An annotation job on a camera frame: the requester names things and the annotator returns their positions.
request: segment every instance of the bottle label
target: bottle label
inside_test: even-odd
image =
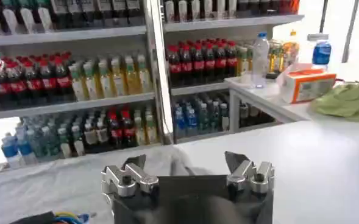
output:
[[[57,86],[56,78],[43,79],[43,83],[46,89],[53,89]]]
[[[105,76],[101,78],[102,89],[104,91],[104,97],[112,97],[112,89],[110,89],[110,77]]]
[[[2,83],[0,84],[0,93],[1,94],[5,94],[5,93],[11,93],[12,89],[9,83]]]
[[[236,66],[238,64],[237,58],[228,58],[227,60],[228,66]]]
[[[205,67],[207,69],[214,69],[216,62],[214,60],[205,61]]]
[[[44,87],[41,80],[39,79],[28,80],[26,83],[27,87],[29,87],[31,90],[40,90]]]
[[[22,8],[20,12],[27,31],[29,33],[35,33],[36,30],[35,30],[35,23],[34,23],[32,11],[27,8]]]
[[[193,65],[191,64],[191,62],[188,63],[182,63],[182,70],[185,72],[190,72],[193,68]]]
[[[226,65],[227,65],[226,59],[217,59],[217,61],[216,61],[217,68],[224,68]]]
[[[9,26],[10,32],[12,34],[17,34],[16,28],[18,25],[18,21],[16,20],[14,11],[10,9],[4,9],[3,15],[6,19],[7,25]]]
[[[171,73],[180,73],[182,72],[182,68],[181,68],[181,65],[170,65],[169,66],[169,70]]]
[[[59,83],[60,87],[62,87],[62,88],[67,88],[67,87],[71,86],[71,79],[68,76],[62,77],[62,78],[57,78],[57,82]]]
[[[16,92],[16,93],[23,92],[27,89],[26,85],[23,81],[13,82],[10,84],[10,86],[11,86],[11,89],[13,90],[13,92]]]
[[[53,30],[53,23],[51,19],[51,15],[49,14],[49,10],[47,8],[38,8],[38,14],[41,19],[41,23],[44,27],[45,32],[49,32]]]
[[[203,70],[205,67],[204,61],[195,61],[194,62],[194,69],[195,70]]]

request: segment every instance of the white shelf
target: white shelf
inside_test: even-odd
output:
[[[97,39],[97,38],[142,35],[145,33],[146,33],[146,26],[131,26],[131,27],[108,28],[108,29],[61,31],[61,32],[53,32],[53,33],[5,35],[5,36],[0,36],[0,46],[61,42],[61,41],[73,41],[73,40],[88,40],[88,39]]]
[[[122,103],[132,103],[132,102],[152,100],[153,98],[154,98],[154,93],[144,93],[144,94],[99,99],[99,100],[90,100],[90,101],[74,102],[74,103],[62,103],[62,104],[55,104],[50,106],[0,111],[0,119],[7,117],[34,116],[39,114],[83,110],[83,109],[89,109],[95,107],[106,107],[106,106],[122,104]]]
[[[195,21],[188,23],[169,23],[165,24],[166,32],[215,29],[223,27],[256,26],[256,25],[278,25],[302,20],[303,15],[282,15],[282,16],[262,16],[253,18],[236,18]]]
[[[187,94],[195,94],[195,93],[203,93],[208,91],[215,91],[215,90],[222,90],[227,89],[228,84],[225,82],[221,83],[212,83],[212,84],[205,84],[199,86],[189,86],[183,88],[175,88],[171,90],[173,96],[179,95],[187,95]]]

